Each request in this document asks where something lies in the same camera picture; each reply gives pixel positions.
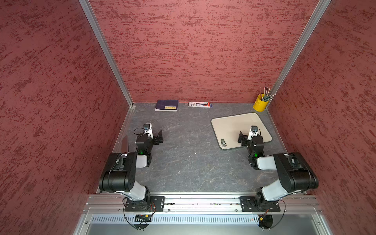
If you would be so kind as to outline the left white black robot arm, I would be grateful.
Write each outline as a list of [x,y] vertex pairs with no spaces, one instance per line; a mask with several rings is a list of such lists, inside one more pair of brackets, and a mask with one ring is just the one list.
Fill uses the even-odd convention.
[[111,153],[99,180],[101,192],[123,195],[125,212],[162,212],[164,196],[152,196],[148,187],[136,181],[136,170],[149,167],[153,146],[163,142],[162,130],[152,137],[144,132],[137,136],[136,151]]

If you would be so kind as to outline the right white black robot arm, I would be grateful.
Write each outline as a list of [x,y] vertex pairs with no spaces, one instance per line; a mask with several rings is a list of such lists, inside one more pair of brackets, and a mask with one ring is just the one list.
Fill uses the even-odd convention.
[[238,143],[247,147],[248,161],[255,170],[275,170],[278,180],[257,189],[255,196],[241,196],[243,212],[280,212],[280,199],[318,188],[319,181],[304,157],[298,153],[264,155],[263,137],[239,134]]

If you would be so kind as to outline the beige cutting board green rim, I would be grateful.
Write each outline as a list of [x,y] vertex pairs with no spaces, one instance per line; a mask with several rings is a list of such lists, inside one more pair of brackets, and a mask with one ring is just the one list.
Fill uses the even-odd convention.
[[272,136],[256,113],[246,113],[227,117],[217,117],[211,120],[219,147],[230,150],[241,147],[238,143],[239,134],[249,135],[251,127],[257,126],[265,143],[271,142]]

